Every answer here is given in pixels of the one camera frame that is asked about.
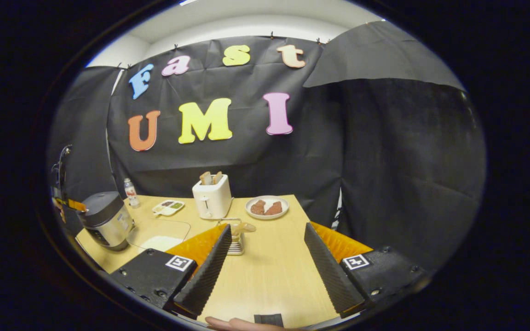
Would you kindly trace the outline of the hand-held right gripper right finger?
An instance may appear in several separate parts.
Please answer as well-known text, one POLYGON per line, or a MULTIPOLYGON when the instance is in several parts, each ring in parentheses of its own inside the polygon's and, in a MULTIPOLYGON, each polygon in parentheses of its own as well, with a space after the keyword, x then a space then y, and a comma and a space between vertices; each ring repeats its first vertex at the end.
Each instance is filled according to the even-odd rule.
POLYGON ((304 241, 342 318, 384 310, 431 281, 422 266, 395 249, 372 249, 318 223, 305 225, 304 241))

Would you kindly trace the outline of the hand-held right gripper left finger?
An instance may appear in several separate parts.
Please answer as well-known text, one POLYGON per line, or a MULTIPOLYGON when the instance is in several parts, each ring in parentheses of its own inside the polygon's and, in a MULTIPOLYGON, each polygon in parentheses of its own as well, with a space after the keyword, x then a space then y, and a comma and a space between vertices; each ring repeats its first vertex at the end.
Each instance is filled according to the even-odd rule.
POLYGON ((158 308, 197 319, 212 294, 231 242, 230 224, 219 224, 168 251, 146 249, 110 276, 158 308))

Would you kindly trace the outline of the black silver rice cooker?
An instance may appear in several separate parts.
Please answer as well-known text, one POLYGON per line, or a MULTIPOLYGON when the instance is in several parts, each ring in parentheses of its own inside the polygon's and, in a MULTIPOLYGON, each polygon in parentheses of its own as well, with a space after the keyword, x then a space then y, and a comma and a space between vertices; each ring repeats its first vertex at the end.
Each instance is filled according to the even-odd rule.
POLYGON ((135 221, 118 191, 93 194, 83 204, 86 211, 78 212, 78 216, 97 244, 114 251, 122 251, 129 246, 127 237, 135 228, 135 221))

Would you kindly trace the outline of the metal wire chopstick holder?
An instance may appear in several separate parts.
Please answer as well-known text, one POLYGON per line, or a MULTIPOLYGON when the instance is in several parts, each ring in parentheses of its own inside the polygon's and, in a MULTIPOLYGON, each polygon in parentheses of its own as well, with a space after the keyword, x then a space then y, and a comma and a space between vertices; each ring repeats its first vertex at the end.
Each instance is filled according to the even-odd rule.
POLYGON ((244 228, 243 222, 239 221, 236 223, 231 223, 229 221, 220 220, 217 223, 229 224, 231 230, 231 244, 228 249, 228 256, 241 256, 244 253, 244 233, 240 229, 244 228))

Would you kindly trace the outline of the wooden spoon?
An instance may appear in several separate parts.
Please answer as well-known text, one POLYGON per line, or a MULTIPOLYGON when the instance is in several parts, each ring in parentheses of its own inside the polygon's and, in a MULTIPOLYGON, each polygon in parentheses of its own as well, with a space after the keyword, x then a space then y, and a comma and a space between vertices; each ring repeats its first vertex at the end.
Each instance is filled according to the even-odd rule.
POLYGON ((238 238, 242 233, 250 233, 255 231, 256 226, 246 222, 240 222, 238 224, 231 225, 231 236, 233 239, 238 238))

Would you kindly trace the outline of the small clear bottle red label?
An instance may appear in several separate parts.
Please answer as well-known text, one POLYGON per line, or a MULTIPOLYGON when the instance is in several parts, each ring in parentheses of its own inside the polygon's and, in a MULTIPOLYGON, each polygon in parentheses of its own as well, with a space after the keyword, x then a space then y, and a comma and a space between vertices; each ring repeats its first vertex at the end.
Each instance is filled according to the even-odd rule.
POLYGON ((137 209, 140 207, 140 201, 138 199, 137 191, 135 190, 135 186, 133 182, 131 182, 130 178, 124 179, 124 190, 127 195, 127 198, 129 200, 130 206, 133 209, 137 209))

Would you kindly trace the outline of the clear glass tray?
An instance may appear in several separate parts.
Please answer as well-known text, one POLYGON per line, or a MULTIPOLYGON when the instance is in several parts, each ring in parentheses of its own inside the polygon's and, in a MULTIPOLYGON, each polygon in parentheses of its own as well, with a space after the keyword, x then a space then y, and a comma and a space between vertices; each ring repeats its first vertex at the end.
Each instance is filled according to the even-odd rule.
POLYGON ((147 249, 167 251, 185 240, 190 225, 185 222, 146 219, 138 222, 127 235, 127 242, 141 253, 147 249))

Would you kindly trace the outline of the white toaster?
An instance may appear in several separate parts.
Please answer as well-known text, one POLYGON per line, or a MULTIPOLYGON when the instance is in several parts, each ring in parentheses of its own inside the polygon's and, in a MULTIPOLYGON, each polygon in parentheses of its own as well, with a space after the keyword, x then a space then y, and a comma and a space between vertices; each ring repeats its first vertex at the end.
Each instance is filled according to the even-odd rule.
POLYGON ((208 220, 225 218, 233 200, 229 176, 223 174, 218 184, 210 186, 201 185, 199 180, 193 186, 193 197, 200 218, 208 220))

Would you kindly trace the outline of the white divided condiment dish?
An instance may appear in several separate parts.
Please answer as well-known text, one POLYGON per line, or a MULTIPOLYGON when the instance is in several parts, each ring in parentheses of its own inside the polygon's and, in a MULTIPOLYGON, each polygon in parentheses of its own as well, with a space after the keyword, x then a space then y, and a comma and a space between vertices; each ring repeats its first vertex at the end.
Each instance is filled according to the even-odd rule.
POLYGON ((152 209, 154 215, 171 216, 181 210, 185 206, 183 201, 179 200, 164 200, 152 209))

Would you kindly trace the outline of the white round plate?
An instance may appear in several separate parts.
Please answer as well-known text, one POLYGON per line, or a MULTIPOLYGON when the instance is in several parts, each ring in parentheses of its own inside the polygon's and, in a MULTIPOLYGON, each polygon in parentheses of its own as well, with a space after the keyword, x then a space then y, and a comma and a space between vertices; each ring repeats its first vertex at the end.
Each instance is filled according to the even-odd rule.
POLYGON ((273 220, 278 219, 284 216, 286 212, 289 210, 289 203, 286 201, 286 199, 275 196, 275 195, 263 195, 258 196, 254 198, 250 198, 246 204, 245 204, 245 212, 251 216, 252 218, 259 219, 259 220, 273 220), (252 211, 253 205, 257 204, 259 201, 263 201, 263 215, 257 214, 252 211), (271 209, 271 207, 276 206, 274 210, 278 210, 279 212, 275 214, 267 214, 267 211, 271 209))

